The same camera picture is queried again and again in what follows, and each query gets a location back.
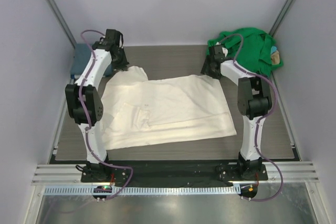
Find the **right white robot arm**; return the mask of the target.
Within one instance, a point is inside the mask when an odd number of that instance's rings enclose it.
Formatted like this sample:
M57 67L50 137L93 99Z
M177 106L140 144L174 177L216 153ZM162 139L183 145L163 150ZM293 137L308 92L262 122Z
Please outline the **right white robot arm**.
M236 172L241 179L256 179L262 169L259 145L266 115L272 109L270 84L227 56L222 45L208 48L201 73L215 79L226 77L237 85L237 107L243 117L243 143Z

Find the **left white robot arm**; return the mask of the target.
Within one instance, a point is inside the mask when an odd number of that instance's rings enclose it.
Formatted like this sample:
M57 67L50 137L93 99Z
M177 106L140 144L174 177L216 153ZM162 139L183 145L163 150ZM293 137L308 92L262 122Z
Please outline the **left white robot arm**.
M80 77L65 87L68 113L81 130L86 146L86 164L76 167L84 182L106 182L112 175L112 168L106 165L108 154L100 130L104 108L98 87L107 69L128 69L123 43L120 31L107 29L98 41L88 45L91 56Z

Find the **cream white t shirt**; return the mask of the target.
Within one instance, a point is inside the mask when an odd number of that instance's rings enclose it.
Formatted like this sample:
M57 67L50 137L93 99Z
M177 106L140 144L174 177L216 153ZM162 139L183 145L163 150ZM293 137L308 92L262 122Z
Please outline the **cream white t shirt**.
M221 84L208 76L149 80L130 67L106 83L101 100L108 150L236 134Z

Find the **green plastic bin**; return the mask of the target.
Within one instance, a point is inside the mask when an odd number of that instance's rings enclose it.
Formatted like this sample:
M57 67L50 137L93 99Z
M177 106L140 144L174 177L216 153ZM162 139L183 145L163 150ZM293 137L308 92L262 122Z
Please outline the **green plastic bin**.
M241 39L239 36L234 36L225 40L222 45L228 49L228 56L234 57L239 49ZM243 47L237 56L237 63L250 72L264 74L270 76L271 72L282 67L283 61L280 64L272 65L271 62L271 47L275 46L276 41L269 36L251 36L244 38Z

